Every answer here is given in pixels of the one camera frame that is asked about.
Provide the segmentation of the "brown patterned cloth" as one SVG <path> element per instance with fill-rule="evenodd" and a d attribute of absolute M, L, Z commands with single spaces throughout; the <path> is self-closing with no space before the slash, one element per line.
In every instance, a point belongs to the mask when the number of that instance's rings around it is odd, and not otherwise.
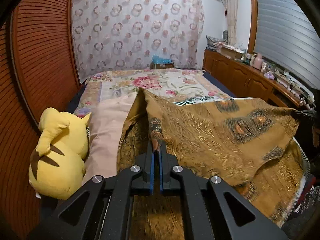
<path fill-rule="evenodd" d="M 124 122 L 117 169 L 134 165 L 151 144 L 154 188 L 134 197 L 128 239 L 185 239 L 180 199 L 160 191 L 162 143 L 179 165 L 202 178 L 221 177 L 282 230 L 310 173 L 294 110 L 259 98 L 177 106 L 140 89 Z"/>

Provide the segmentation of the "purple small object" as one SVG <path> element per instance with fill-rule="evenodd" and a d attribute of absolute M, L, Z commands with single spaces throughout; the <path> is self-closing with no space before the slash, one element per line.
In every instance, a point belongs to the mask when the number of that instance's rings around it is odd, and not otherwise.
<path fill-rule="evenodd" d="M 274 74 L 272 71 L 265 72 L 264 77 L 266 77 L 269 80 L 274 80 Z"/>

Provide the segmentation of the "yellow plush toy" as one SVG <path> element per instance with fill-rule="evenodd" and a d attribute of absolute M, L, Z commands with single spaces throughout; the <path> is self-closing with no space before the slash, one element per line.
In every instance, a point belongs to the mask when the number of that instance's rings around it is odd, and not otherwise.
<path fill-rule="evenodd" d="M 81 187 L 89 151 L 90 117 L 90 113 L 80 118 L 52 107 L 43 111 L 41 135 L 29 166 L 29 184 L 37 193 L 66 200 Z"/>

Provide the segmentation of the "pink jug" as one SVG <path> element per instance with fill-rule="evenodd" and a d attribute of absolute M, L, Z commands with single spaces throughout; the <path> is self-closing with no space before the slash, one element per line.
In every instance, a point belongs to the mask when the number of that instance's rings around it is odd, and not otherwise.
<path fill-rule="evenodd" d="M 263 64 L 263 57 L 260 53 L 258 54 L 254 54 L 253 55 L 253 68 L 257 69 L 257 70 L 261 70 L 262 69 L 262 64 Z"/>

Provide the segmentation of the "wooden sideboard cabinet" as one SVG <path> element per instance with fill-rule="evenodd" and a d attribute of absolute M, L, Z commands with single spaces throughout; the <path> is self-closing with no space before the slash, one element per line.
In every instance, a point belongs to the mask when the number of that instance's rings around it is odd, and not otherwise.
<path fill-rule="evenodd" d="M 267 79 L 259 70 L 228 59 L 218 52 L 205 49 L 203 67 L 229 95 L 261 98 L 274 106 L 299 108 L 299 98 L 284 86 Z"/>

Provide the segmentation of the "patterned bag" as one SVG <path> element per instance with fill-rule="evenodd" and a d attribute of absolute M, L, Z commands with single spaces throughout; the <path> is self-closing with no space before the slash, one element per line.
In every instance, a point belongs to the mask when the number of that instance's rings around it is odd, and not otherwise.
<path fill-rule="evenodd" d="M 300 205 L 296 208 L 295 213 L 303 213 L 310 207 L 319 204 L 319 191 L 320 186 L 313 187 L 306 195 Z"/>

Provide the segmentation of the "grey window blind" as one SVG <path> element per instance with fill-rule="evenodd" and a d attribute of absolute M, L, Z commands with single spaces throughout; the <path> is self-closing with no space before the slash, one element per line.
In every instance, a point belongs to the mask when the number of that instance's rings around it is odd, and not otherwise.
<path fill-rule="evenodd" d="M 319 89 L 319 36 L 294 0 L 257 0 L 254 51 Z"/>

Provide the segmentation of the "pink beige pillow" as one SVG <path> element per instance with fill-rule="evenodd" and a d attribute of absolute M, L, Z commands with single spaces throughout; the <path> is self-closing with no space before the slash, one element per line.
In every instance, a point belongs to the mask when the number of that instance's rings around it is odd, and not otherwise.
<path fill-rule="evenodd" d="M 137 93 L 107 99 L 97 104 L 90 121 L 89 155 L 85 161 L 85 184 L 93 176 L 104 178 L 117 174 L 117 151 L 123 124 Z"/>

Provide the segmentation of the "cardboard box on cabinet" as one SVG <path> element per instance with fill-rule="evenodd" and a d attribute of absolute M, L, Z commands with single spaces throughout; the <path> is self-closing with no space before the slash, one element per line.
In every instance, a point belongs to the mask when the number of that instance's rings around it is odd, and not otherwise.
<path fill-rule="evenodd" d="M 232 46 L 223 45 L 220 49 L 220 54 L 229 59 L 241 59 L 245 54 L 245 51 Z"/>

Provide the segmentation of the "palm leaf bedsheet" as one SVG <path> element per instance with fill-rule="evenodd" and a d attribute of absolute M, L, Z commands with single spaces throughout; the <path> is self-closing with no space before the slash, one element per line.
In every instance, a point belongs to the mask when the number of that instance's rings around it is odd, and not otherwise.
<path fill-rule="evenodd" d="M 176 101 L 174 102 L 177 106 L 186 106 L 186 105 L 193 105 L 197 103 L 206 103 L 206 102 L 215 102 L 221 101 L 221 99 L 216 98 L 214 96 L 195 96 L 191 98 L 184 99 L 183 101 Z"/>

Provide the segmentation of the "floral quilt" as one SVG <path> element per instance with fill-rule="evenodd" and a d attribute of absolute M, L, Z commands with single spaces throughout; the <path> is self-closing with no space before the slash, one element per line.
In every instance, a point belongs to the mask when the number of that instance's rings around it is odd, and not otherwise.
<path fill-rule="evenodd" d="M 222 100 L 231 96 L 204 77 L 202 70 L 144 69 L 99 72 L 87 78 L 85 90 L 74 114 L 83 118 L 98 103 L 121 96 L 136 95 L 140 88 L 168 99 L 183 101 L 192 97 L 211 97 Z"/>

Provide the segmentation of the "cream side curtain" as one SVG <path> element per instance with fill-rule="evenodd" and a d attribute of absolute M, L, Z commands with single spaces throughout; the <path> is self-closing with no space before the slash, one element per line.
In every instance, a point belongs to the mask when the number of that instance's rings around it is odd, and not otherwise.
<path fill-rule="evenodd" d="M 228 43 L 231 46 L 236 44 L 236 23 L 238 16 L 238 0 L 225 0 L 228 24 Z"/>

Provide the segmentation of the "wooden louvered wardrobe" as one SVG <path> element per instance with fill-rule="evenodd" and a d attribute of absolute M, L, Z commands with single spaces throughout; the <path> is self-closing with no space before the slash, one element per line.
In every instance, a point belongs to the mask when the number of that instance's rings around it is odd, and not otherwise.
<path fill-rule="evenodd" d="M 47 107 L 64 111 L 80 87 L 72 0 L 1 0 L 1 239 L 25 239 L 41 202 L 29 159 Z"/>

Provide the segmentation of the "box with blue cloth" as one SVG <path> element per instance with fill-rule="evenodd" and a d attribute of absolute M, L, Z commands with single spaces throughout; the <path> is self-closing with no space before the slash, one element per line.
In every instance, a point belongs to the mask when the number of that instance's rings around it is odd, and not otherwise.
<path fill-rule="evenodd" d="M 151 59 L 150 69 L 167 69 L 174 68 L 174 63 L 171 59 L 165 59 L 157 55 L 153 55 Z"/>

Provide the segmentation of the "patterned lace curtain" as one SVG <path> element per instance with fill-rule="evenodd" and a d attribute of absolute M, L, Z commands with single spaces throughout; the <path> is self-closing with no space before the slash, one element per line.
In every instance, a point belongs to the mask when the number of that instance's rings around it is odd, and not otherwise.
<path fill-rule="evenodd" d="M 79 79 L 108 70 L 145 69 L 154 56 L 195 69 L 203 24 L 201 0 L 73 0 Z"/>

